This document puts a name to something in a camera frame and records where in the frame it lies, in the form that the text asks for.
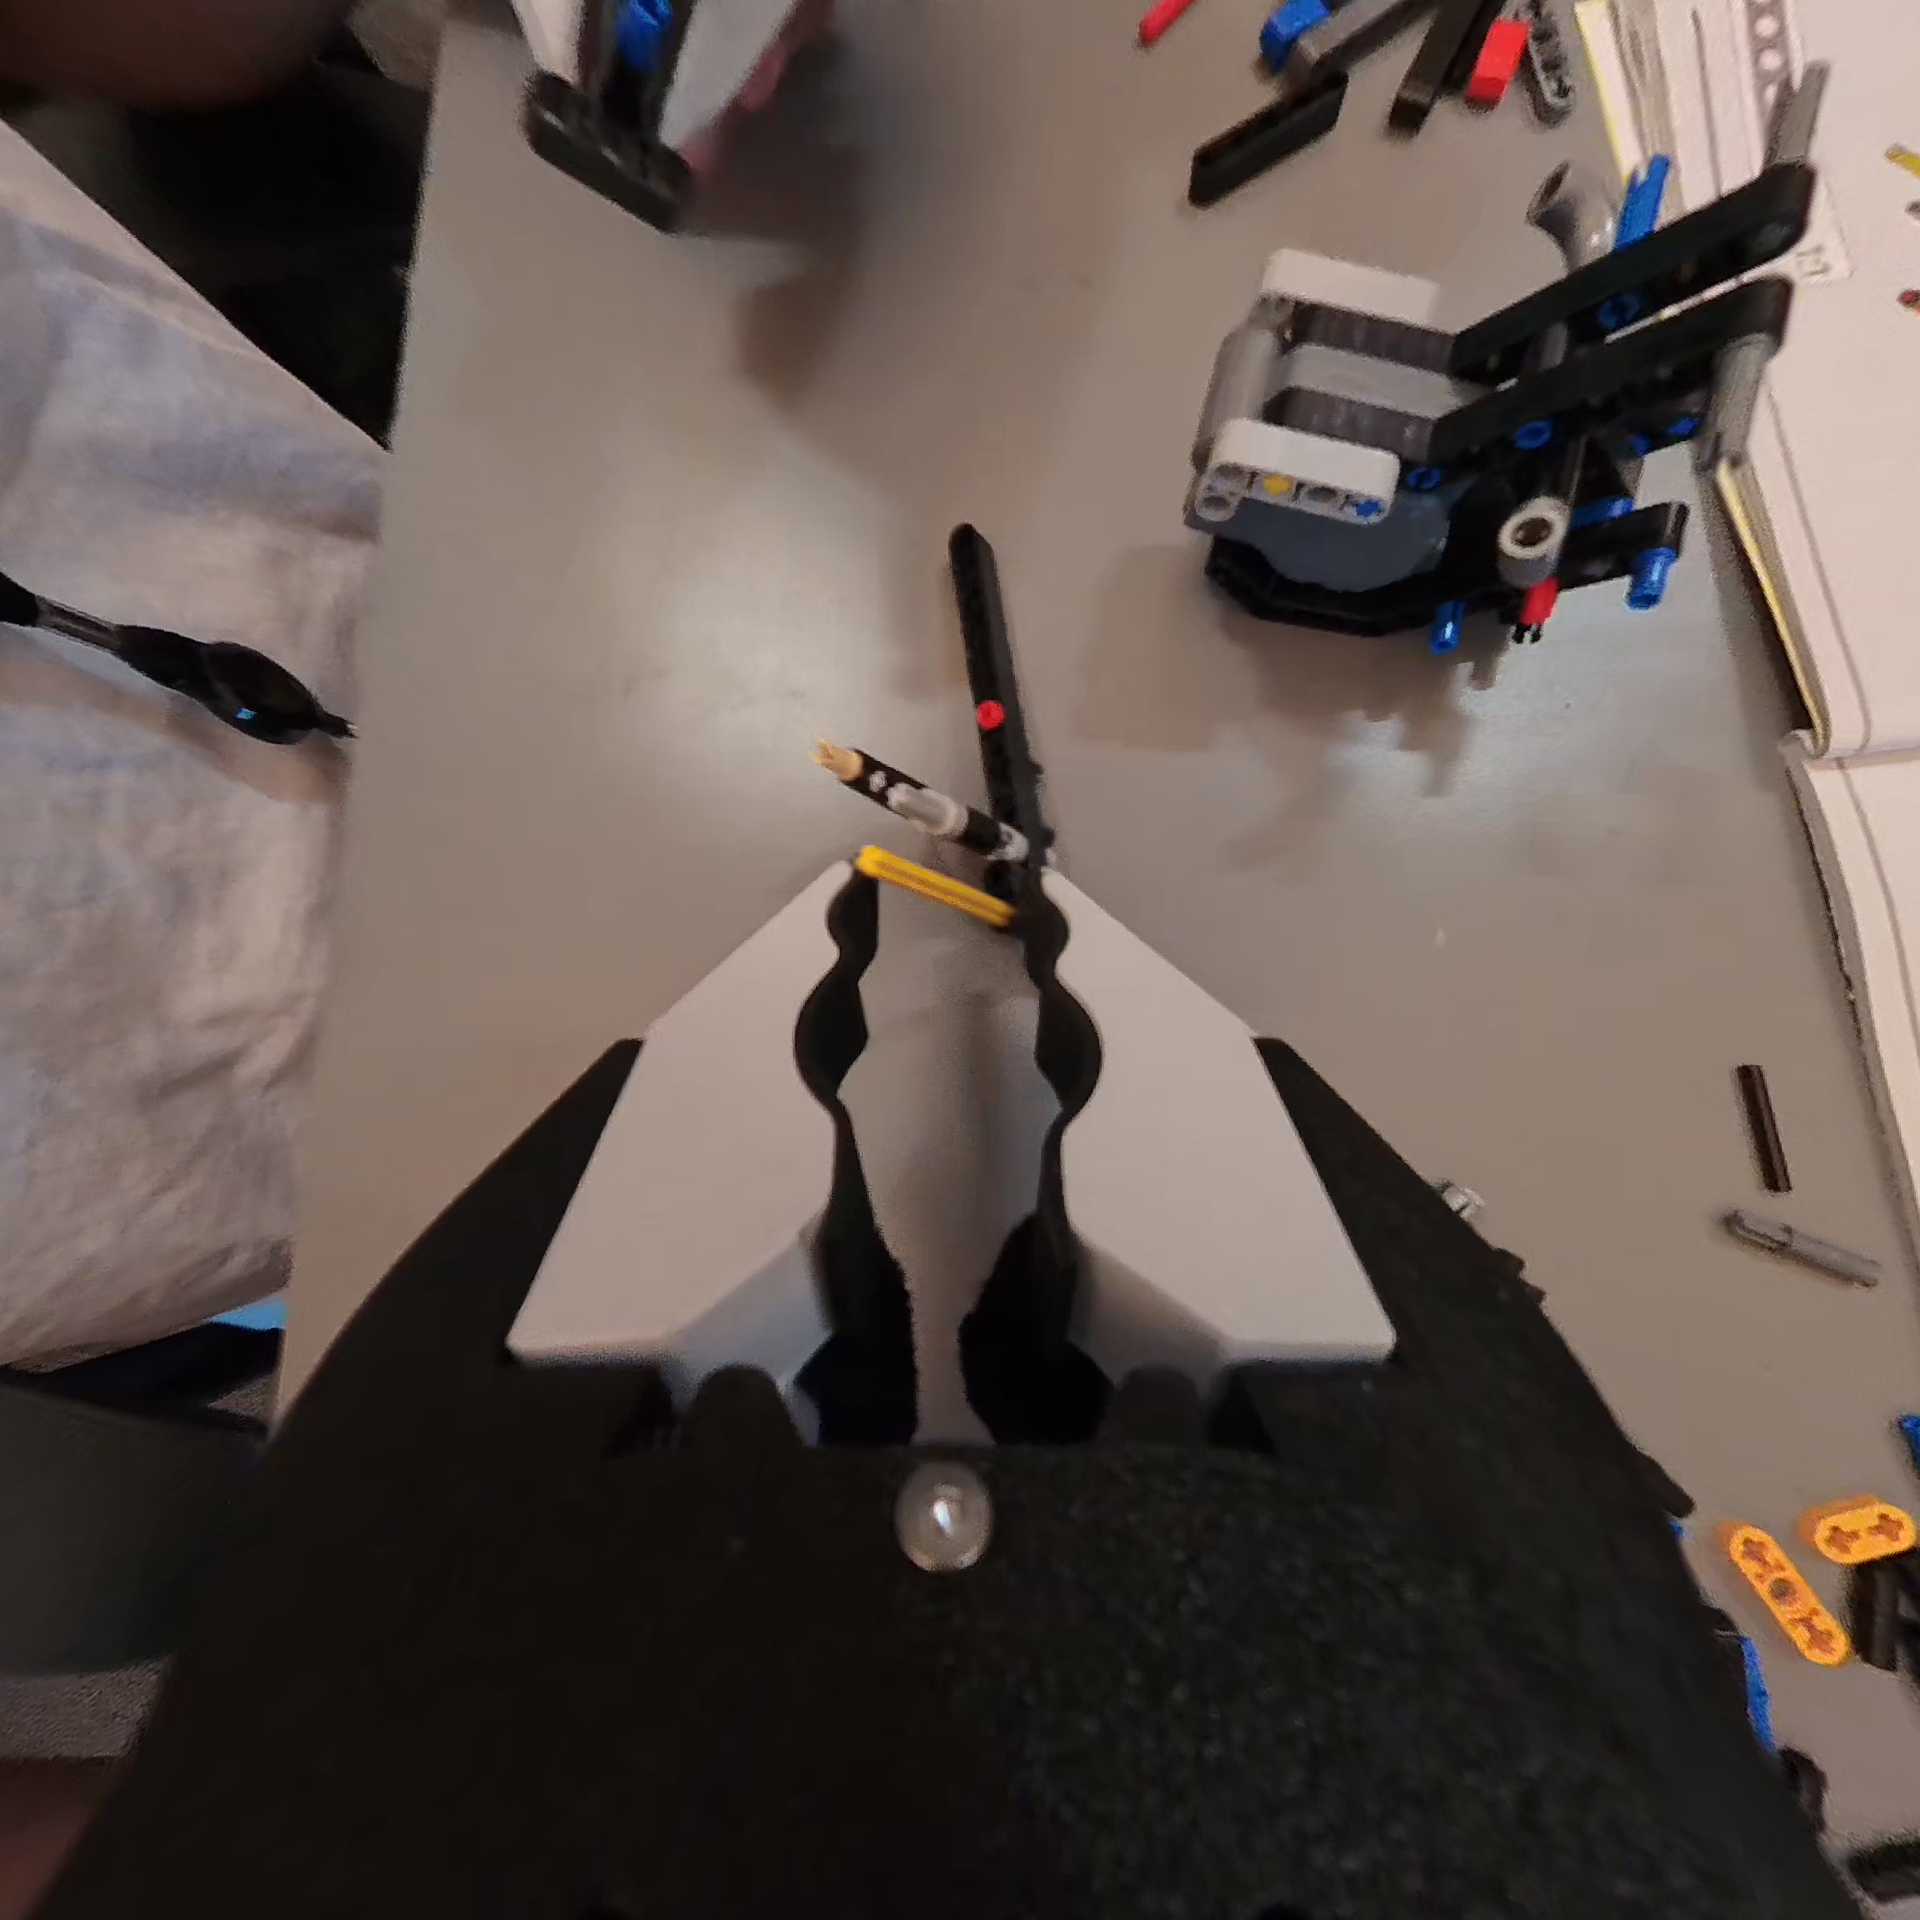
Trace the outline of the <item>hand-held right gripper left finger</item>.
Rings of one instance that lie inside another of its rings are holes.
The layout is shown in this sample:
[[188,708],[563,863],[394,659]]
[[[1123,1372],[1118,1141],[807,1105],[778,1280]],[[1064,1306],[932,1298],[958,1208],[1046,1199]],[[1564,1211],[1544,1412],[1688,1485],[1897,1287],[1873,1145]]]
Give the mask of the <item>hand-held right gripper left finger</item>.
[[518,1361],[635,1361],[680,1405],[740,1364],[827,1445],[915,1436],[913,1303],[843,1099],[879,917],[879,883],[835,863],[649,1026],[507,1336]]

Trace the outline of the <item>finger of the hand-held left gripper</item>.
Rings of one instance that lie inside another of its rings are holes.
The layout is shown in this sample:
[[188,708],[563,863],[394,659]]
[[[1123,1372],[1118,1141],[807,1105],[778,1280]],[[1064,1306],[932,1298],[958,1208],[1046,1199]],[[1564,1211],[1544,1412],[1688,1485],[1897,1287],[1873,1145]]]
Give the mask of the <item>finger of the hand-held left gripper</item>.
[[692,153],[734,107],[755,112],[798,51],[833,26],[835,2],[695,2],[680,37],[658,139]]

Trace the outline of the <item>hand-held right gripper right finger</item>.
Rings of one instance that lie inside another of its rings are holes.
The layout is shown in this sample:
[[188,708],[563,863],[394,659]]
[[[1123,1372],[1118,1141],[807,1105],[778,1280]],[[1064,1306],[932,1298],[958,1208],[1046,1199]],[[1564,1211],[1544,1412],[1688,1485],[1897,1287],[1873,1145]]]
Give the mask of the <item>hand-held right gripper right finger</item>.
[[1251,1368],[1388,1361],[1398,1331],[1256,1029],[1055,868],[1017,932],[1057,1113],[966,1319],[988,1436],[1079,1445],[1142,1372],[1209,1408]]

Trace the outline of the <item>small black lego beam assembly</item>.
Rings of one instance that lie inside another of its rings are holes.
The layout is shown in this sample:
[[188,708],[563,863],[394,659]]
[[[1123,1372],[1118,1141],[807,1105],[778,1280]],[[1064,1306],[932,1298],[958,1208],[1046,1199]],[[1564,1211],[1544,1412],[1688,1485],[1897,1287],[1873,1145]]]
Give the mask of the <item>small black lego beam assembly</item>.
[[970,521],[950,536],[950,570],[988,805],[963,802],[871,752],[831,740],[819,740],[811,757],[843,788],[984,867],[984,880],[972,883],[874,851],[858,860],[862,874],[988,928],[1014,931],[1035,880],[1052,864],[1055,829],[1046,813],[1043,768],[1025,721],[996,555],[993,541]]

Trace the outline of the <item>pile of long lego beams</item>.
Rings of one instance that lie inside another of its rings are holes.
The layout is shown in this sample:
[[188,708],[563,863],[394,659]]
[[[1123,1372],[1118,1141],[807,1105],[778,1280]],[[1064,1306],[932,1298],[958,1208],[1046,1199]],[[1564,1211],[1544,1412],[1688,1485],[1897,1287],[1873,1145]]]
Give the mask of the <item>pile of long lego beams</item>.
[[1548,129],[1577,106],[1572,39],[1550,2],[1268,4],[1256,65],[1273,96],[1193,151],[1188,204],[1212,208],[1331,135],[1354,72],[1408,31],[1422,37],[1385,111],[1394,139],[1418,138],[1448,98],[1490,112],[1523,89]]

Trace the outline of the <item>short black lego axle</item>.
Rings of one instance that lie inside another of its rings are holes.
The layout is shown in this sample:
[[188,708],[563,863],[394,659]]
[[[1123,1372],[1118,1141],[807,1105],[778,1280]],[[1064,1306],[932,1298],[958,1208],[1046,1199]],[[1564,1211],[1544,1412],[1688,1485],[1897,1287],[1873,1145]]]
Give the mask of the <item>short black lego axle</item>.
[[1786,1196],[1792,1192],[1792,1170],[1764,1068],[1743,1063],[1736,1068],[1736,1085],[1761,1185],[1767,1193]]

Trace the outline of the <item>grey lego axle pin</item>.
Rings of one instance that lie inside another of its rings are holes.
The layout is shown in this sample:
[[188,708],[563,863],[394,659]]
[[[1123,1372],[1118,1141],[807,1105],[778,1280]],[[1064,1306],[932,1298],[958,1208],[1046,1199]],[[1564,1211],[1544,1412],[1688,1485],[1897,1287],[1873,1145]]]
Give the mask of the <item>grey lego axle pin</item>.
[[1743,1245],[1814,1272],[1855,1289],[1881,1283],[1881,1261],[1831,1239],[1816,1237],[1786,1220],[1752,1209],[1729,1209],[1721,1227]]

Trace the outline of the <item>pile of small lego pieces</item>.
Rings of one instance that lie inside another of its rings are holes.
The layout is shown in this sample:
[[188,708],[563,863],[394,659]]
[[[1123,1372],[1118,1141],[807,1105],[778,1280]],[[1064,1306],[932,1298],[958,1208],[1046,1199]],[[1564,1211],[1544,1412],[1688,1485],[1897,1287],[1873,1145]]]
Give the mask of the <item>pile of small lego pieces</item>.
[[1916,1916],[1916,1411],[1914,1383],[1889,1404],[1710,1408],[1663,1452],[1750,1711],[1817,1772],[1826,1844],[1889,1916]]

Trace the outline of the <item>open lego instruction booklet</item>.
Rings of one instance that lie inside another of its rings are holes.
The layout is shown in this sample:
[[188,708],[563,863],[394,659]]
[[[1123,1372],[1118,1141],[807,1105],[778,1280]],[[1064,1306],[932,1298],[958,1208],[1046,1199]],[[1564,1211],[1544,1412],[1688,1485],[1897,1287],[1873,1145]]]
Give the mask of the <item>open lego instruction booklet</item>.
[[1918,1224],[1918,752],[1783,746],[1910,1233]]

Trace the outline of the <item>large grey black lego model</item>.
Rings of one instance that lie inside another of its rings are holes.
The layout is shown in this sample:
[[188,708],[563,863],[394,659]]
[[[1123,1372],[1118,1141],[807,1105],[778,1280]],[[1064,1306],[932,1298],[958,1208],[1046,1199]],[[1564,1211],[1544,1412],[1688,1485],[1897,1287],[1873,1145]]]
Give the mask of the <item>large grey black lego model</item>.
[[1808,143],[1660,223],[1664,159],[1615,194],[1554,168],[1528,223],[1558,272],[1468,328],[1438,285],[1281,249],[1224,338],[1191,444],[1184,523],[1208,579],[1262,621],[1426,636],[1449,657],[1476,618],[1545,636],[1572,592],[1663,604],[1691,512],[1641,499],[1648,463],[1744,451],[1783,347],[1808,234]]

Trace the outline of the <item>thick lego instruction booklet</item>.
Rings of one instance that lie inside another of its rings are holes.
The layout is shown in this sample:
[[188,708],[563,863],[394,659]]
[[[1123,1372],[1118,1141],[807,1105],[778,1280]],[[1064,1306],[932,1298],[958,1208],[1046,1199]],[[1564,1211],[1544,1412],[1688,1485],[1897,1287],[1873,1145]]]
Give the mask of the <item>thick lego instruction booklet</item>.
[[1664,223],[1752,183],[1826,69],[1808,228],[1719,501],[1783,633],[1816,755],[1918,738],[1918,4],[1575,4],[1622,173],[1668,159]]

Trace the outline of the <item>person's grey sweatshirt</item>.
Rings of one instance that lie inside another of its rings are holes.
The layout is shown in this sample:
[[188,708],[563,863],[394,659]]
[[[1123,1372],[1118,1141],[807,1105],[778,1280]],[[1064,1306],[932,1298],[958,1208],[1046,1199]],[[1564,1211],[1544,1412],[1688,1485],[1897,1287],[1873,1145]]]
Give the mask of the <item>person's grey sweatshirt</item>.
[[[346,708],[384,451],[11,129],[3,322],[6,573]],[[6,1362],[286,1283],[343,802],[343,752],[6,618]]]

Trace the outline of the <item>person's dark shorts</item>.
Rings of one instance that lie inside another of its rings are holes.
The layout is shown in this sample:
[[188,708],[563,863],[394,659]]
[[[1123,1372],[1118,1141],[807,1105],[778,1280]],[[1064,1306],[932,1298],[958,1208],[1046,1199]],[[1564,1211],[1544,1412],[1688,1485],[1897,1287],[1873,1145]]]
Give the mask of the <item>person's dark shorts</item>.
[[153,1664],[268,1448],[281,1331],[216,1319],[3,1373],[3,1671]]

